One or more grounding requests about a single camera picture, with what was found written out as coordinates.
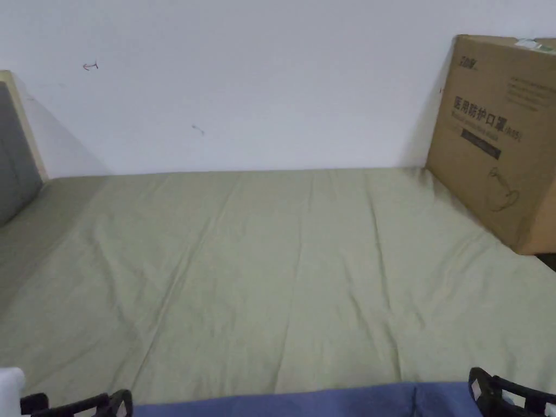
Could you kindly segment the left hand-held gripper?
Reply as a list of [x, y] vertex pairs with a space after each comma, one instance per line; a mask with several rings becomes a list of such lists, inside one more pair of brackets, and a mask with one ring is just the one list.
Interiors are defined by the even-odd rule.
[[108, 416], [133, 416], [132, 393], [128, 389], [49, 408], [49, 399], [44, 393], [23, 396], [25, 384], [20, 368], [1, 368], [1, 416], [31, 416], [39, 412], [40, 416], [75, 416], [91, 410], [97, 412], [106, 406]]

